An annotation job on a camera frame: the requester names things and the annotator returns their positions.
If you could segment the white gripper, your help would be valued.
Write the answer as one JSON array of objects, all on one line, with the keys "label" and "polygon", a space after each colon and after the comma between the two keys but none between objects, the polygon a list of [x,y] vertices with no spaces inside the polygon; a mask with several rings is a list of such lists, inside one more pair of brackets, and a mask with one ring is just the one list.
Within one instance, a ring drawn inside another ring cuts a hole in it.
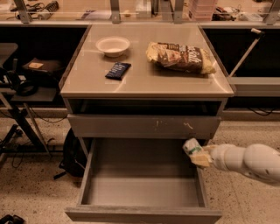
[{"label": "white gripper", "polygon": [[242,169],[242,147],[232,144],[208,145],[202,152],[190,156],[193,164],[209,167],[211,163],[222,171],[239,172]]}]

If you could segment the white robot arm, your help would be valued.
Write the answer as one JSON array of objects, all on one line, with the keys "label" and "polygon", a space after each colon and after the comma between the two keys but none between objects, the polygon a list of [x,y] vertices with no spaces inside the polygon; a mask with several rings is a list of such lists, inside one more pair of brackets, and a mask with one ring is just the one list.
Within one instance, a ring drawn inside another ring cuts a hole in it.
[{"label": "white robot arm", "polygon": [[265,184],[280,184],[280,153],[263,144],[237,147],[221,144],[201,147],[186,146],[186,153],[193,164],[200,167],[213,166],[224,172],[237,172]]}]

